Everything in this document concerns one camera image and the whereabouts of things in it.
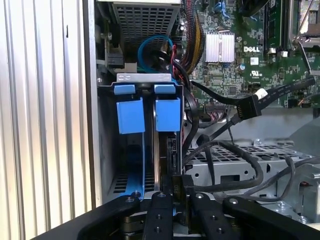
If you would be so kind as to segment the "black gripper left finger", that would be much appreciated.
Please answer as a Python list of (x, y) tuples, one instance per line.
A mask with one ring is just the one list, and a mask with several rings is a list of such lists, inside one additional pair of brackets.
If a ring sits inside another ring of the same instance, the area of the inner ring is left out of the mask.
[(171, 240), (172, 180), (162, 178), (161, 190), (143, 200), (122, 195), (36, 236), (37, 240)]

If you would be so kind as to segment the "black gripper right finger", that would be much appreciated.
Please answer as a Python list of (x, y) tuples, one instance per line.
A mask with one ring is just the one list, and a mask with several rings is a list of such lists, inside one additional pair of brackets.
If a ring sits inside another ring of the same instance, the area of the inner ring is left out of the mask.
[(239, 196), (222, 203), (196, 191), (190, 175), (182, 176), (196, 224), (208, 240), (318, 240), (320, 232)]

